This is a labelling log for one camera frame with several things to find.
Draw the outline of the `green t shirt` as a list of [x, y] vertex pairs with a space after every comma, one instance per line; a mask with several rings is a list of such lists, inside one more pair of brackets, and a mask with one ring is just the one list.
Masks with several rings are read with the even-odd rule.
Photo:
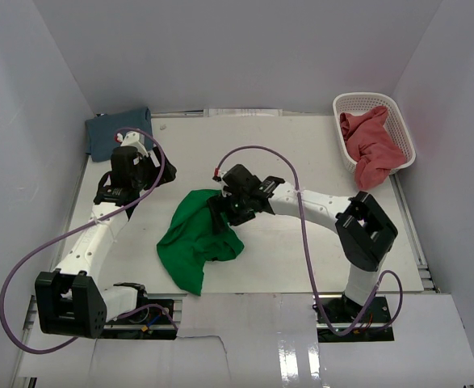
[[220, 234], [213, 232], [208, 200], [219, 194], [219, 190], [213, 189], [189, 192], [157, 243], [158, 257], [173, 282], [196, 296], [202, 293], [203, 267], [207, 262], [234, 260], [245, 248], [232, 229]]

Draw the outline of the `pink t shirt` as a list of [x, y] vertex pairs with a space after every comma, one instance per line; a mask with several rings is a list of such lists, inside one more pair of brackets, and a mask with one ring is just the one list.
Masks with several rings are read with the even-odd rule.
[[388, 109], [377, 106], [354, 116], [343, 112], [339, 124], [346, 151], [356, 161], [354, 181], [361, 191], [382, 184], [390, 172], [406, 162], [401, 148], [384, 128]]

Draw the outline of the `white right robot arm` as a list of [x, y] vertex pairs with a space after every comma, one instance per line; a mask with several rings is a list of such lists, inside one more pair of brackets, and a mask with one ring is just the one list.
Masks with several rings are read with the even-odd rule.
[[334, 232], [350, 262], [343, 314], [355, 323], [371, 314], [371, 291], [398, 235], [373, 195], [359, 192], [345, 197], [301, 191], [279, 177], [261, 180], [241, 164], [216, 171], [213, 180], [221, 186], [221, 193], [207, 200], [214, 233], [248, 222], [257, 213], [305, 219]]

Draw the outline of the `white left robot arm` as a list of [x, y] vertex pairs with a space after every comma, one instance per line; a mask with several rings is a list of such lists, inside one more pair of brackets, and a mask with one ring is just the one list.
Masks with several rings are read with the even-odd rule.
[[175, 167], [158, 146], [150, 151], [141, 145], [113, 150], [111, 169], [99, 180], [88, 226], [54, 270], [36, 278], [43, 333], [96, 339], [106, 323], [121, 316], [133, 323], [147, 317], [149, 303], [143, 298], [143, 285], [121, 282], [100, 289], [99, 274], [139, 201], [154, 188], [173, 181], [175, 174]]

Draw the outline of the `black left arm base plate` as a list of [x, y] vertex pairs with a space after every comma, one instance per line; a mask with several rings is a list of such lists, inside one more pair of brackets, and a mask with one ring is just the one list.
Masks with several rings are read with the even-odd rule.
[[[179, 326], [182, 316], [182, 298], [167, 296], [148, 298], [142, 305], [161, 306]], [[158, 307], [146, 307], [128, 318], [110, 321], [104, 326], [100, 339], [105, 340], [175, 340], [177, 330]]]

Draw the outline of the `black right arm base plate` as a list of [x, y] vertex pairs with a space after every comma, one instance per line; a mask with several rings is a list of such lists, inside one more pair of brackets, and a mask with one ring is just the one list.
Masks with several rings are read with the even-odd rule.
[[[361, 310], [354, 302], [345, 302], [343, 297], [322, 297], [321, 303], [330, 323], [338, 332], [347, 329]], [[393, 342], [395, 337], [387, 325], [392, 316], [386, 297], [375, 297], [361, 320], [346, 336], [335, 335], [326, 324], [317, 304], [313, 303], [317, 315], [317, 338], [320, 344]]]

